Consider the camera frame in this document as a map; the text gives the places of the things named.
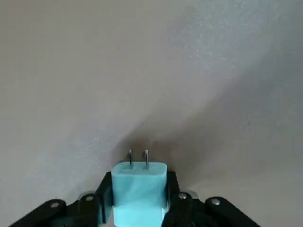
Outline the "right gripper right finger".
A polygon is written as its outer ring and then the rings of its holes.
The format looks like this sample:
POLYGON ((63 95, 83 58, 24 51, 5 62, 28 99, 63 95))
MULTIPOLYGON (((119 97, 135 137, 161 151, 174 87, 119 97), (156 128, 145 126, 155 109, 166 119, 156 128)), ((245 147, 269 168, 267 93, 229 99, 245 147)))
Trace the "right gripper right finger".
POLYGON ((204 202, 181 191, 176 172, 167 172, 169 210, 164 227, 258 227, 259 225, 227 199, 214 196, 204 202))

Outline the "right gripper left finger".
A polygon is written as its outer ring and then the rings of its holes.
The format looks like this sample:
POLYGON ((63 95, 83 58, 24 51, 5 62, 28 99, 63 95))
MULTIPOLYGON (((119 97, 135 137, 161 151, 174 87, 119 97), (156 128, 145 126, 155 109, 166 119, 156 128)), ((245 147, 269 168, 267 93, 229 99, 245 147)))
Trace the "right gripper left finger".
POLYGON ((11 224, 12 227, 98 227, 108 222, 113 206, 112 177, 106 172, 93 193, 67 205, 51 199, 11 224))

